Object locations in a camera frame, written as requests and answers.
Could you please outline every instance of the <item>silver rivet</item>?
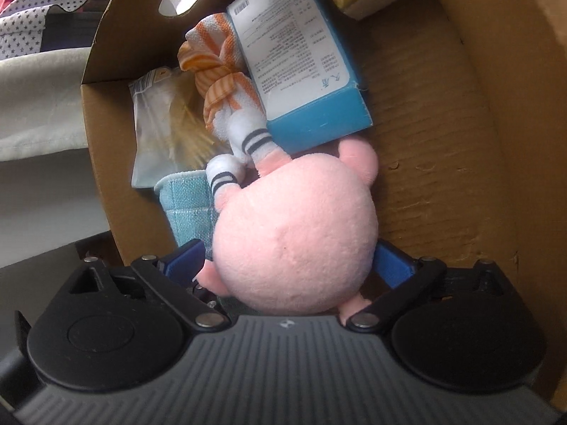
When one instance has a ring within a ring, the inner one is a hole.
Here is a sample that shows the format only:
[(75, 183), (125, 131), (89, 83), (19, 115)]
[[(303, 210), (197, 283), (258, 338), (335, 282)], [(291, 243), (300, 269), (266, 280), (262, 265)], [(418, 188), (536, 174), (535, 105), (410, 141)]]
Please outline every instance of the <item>silver rivet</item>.
[(364, 312), (357, 313), (350, 319), (350, 321), (357, 328), (369, 329), (376, 326), (380, 322), (380, 318), (378, 318), (375, 314)]
[(225, 322), (225, 317), (218, 313), (202, 313), (195, 318), (195, 323), (202, 328), (216, 328), (223, 322)]

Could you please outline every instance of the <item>pink plush toy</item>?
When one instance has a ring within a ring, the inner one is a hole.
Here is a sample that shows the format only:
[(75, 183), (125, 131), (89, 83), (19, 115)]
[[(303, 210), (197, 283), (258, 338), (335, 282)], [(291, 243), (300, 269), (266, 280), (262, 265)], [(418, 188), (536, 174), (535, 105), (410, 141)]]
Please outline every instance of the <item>pink plush toy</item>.
[(292, 160), (255, 109), (235, 112), (228, 135), (252, 157), (260, 179), (241, 188), (239, 159), (220, 155), (209, 162), (220, 214), (214, 262), (206, 261), (199, 284), (275, 315), (337, 307), (345, 323), (370, 303), (359, 289), (378, 239), (369, 190), (378, 174), (375, 151), (361, 138), (346, 137), (339, 158), (314, 153)]

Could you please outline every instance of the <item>white fabric with black stars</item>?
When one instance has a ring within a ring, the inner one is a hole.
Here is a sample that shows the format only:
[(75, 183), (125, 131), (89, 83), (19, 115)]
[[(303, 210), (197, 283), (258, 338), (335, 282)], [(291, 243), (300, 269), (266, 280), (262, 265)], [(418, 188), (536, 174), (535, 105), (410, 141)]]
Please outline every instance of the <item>white fabric with black stars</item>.
[(0, 61), (40, 52), (45, 16), (52, 6), (79, 9), (87, 0), (14, 0), (0, 13)]

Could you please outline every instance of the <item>gray ribbed surface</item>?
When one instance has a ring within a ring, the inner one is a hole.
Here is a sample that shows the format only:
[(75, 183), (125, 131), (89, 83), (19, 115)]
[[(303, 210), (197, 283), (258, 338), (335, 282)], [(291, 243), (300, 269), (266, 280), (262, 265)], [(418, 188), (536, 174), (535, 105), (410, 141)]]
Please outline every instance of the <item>gray ribbed surface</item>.
[(242, 316), (200, 335), (174, 369), (126, 392), (48, 386), (16, 416), (26, 425), (548, 425), (558, 413), (529, 389), (449, 393), (418, 381), (379, 338), (333, 316)]

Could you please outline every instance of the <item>orange striped towel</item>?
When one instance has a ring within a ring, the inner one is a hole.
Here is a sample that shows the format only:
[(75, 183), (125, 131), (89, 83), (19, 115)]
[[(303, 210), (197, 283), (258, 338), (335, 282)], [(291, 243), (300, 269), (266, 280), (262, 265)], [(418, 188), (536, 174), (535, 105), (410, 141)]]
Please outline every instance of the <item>orange striped towel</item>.
[(252, 81), (242, 73), (244, 58), (225, 13), (205, 17), (185, 39), (178, 52), (179, 66), (195, 73), (195, 85), (205, 98), (203, 117), (209, 131), (224, 137), (214, 123), (219, 114), (226, 121), (243, 107), (264, 112)]

